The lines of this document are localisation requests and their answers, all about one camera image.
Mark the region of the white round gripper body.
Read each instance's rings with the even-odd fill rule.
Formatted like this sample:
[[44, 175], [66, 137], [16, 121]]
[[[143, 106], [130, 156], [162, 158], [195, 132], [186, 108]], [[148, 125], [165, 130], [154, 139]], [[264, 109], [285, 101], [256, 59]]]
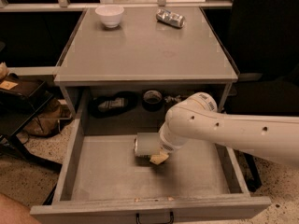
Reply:
[[174, 153], [188, 142], [187, 138], [172, 133], [165, 123], [159, 130], [159, 136], [161, 150], [166, 153]]

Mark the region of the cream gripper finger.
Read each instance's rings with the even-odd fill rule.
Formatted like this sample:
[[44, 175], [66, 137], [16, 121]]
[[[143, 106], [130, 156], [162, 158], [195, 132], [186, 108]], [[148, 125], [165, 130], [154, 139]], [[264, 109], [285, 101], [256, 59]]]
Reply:
[[159, 165], [169, 158], [169, 154], [161, 151], [159, 154], [151, 155], [149, 161], [153, 164]]

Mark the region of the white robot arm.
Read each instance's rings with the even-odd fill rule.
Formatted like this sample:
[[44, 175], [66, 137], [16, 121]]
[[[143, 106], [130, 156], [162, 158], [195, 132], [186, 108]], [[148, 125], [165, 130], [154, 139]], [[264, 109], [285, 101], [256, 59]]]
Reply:
[[229, 115], [216, 107], [209, 94], [197, 92], [169, 108], [159, 131], [160, 152], [150, 161], [160, 164], [196, 139], [299, 167], [299, 118]]

